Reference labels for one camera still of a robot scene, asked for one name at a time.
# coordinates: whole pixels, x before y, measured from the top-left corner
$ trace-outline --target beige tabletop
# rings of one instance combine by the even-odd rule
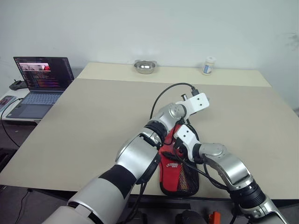
[[[121,145],[147,123],[155,98],[168,85],[75,79],[1,172],[0,184],[79,190],[114,165]],[[210,106],[190,119],[201,141],[226,145],[271,198],[299,198],[299,119],[291,108],[271,87],[196,86],[210,98]],[[189,88],[173,88],[157,108],[181,100],[183,93],[190,94]],[[158,171],[145,194],[163,195]],[[138,192],[135,186],[132,193]],[[195,196],[228,194],[200,177]]]

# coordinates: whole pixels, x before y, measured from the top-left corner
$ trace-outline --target gray floor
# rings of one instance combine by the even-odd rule
[[[34,126],[14,126],[6,125],[11,137],[21,144],[34,129]],[[0,127],[0,147],[17,148],[5,135]],[[26,194],[26,188],[7,186],[0,191],[0,224],[14,224],[21,206],[21,199]],[[165,209],[163,203],[186,203],[191,209],[200,213],[204,217],[213,211],[221,213],[221,223],[228,224],[231,220],[232,203],[219,201],[202,200],[165,200],[144,197],[142,202],[155,203],[154,208],[141,208],[140,211],[147,214],[149,224],[174,224],[175,216],[184,209]],[[23,209],[19,224],[39,224],[44,221],[56,208],[65,205],[66,202],[36,191],[30,192],[23,201]],[[289,220],[290,224],[299,224],[299,205],[282,208],[282,213]],[[129,209],[125,209],[120,220],[125,217]],[[247,219],[238,217],[236,224],[246,224]]]

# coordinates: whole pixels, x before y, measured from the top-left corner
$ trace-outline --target stainless steel bowl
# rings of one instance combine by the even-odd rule
[[[156,61],[143,61],[136,60],[134,63],[134,68],[141,74],[150,74],[154,71],[157,66]]]

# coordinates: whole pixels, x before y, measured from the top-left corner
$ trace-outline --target black device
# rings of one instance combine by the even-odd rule
[[[21,81],[21,80],[14,80],[14,83],[12,83],[9,88],[11,90],[18,90],[18,89],[25,89],[27,88],[26,82],[25,81]]]
[[[42,119],[74,80],[67,57],[14,57],[30,93],[7,118]]]

